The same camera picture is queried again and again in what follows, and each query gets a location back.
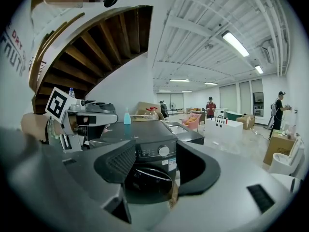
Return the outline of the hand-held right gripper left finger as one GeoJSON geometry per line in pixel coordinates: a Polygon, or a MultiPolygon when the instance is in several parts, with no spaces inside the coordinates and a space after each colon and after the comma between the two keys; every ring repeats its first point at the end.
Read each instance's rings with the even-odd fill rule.
{"type": "Polygon", "coordinates": [[[57,177],[68,176],[86,197],[120,220],[131,223],[125,179],[135,162],[135,142],[120,148],[99,147],[64,153],[46,149],[57,177]]]}

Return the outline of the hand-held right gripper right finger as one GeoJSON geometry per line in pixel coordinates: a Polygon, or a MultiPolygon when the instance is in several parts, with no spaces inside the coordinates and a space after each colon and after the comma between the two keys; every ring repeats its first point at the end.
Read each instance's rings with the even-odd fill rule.
{"type": "Polygon", "coordinates": [[[173,215],[267,215],[291,198],[269,173],[238,155],[179,142],[176,162],[181,184],[173,215]]]}

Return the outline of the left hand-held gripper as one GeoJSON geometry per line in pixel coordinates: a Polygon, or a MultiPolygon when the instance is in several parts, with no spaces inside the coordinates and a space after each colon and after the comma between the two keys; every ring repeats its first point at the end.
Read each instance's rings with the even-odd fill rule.
{"type": "Polygon", "coordinates": [[[45,135],[50,145],[61,145],[63,152],[70,153],[99,147],[120,148],[132,141],[100,142],[105,125],[118,121],[111,103],[76,99],[55,87],[45,108],[49,116],[45,135]]]}

